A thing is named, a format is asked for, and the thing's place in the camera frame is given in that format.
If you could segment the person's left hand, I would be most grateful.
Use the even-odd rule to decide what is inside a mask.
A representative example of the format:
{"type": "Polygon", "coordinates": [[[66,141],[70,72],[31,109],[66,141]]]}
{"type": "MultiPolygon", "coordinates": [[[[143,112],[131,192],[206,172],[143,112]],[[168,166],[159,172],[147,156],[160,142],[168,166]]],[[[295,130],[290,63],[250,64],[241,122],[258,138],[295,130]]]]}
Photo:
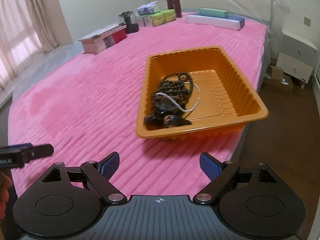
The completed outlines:
{"type": "Polygon", "coordinates": [[[1,172],[1,200],[0,200],[0,218],[5,217],[6,204],[9,201],[9,189],[12,187],[12,179],[1,172]]]}

